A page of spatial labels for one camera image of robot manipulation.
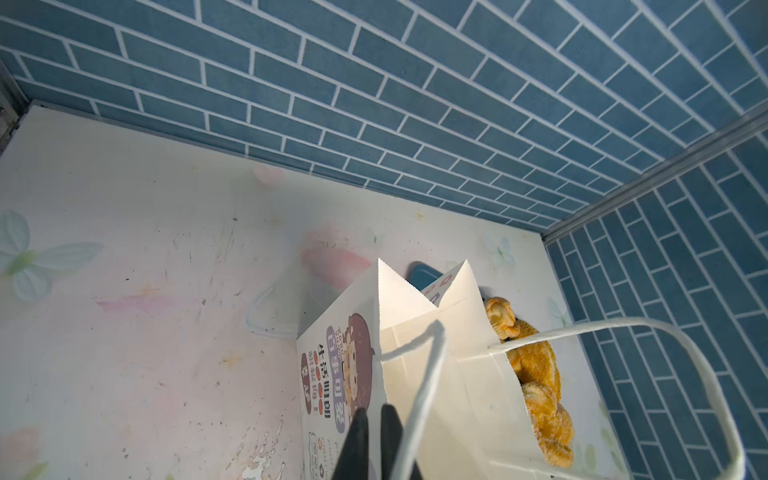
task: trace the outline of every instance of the brick pattern wallpaper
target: brick pattern wallpaper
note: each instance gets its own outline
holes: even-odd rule
[[[679,326],[719,376],[768,478],[768,141],[758,135],[548,246],[576,322]],[[647,327],[588,333],[585,352],[633,475],[710,480],[729,461],[688,355]]]
[[[540,231],[768,96],[764,0],[4,0],[31,98]]]

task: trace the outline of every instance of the cartoon girl illustration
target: cartoon girl illustration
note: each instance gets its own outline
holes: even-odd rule
[[[371,402],[371,381],[373,375],[373,348],[368,325],[359,313],[349,318],[344,332],[344,393],[347,419],[358,408],[367,409]]]

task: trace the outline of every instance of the paper bag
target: paper bag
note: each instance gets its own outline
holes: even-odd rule
[[[448,354],[417,457],[424,478],[497,478],[495,456],[545,465],[506,355],[475,358],[498,337],[469,264],[420,293],[379,260],[297,340],[308,480],[330,478],[359,407],[369,417],[369,478],[381,478],[381,406],[392,403],[405,422],[429,348],[384,365],[382,352],[406,344],[436,319],[446,329]]]

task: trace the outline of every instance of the scratched surface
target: scratched surface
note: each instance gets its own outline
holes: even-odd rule
[[[377,257],[468,259],[570,322],[536,234],[44,108],[0,215],[1,480],[301,478],[292,329]],[[578,341],[553,347],[576,467],[625,478]]]

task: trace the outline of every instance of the blue object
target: blue object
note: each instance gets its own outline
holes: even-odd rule
[[[442,276],[442,273],[430,267],[426,263],[415,262],[411,264],[408,270],[406,280],[416,287],[417,290],[424,290],[430,283]]]

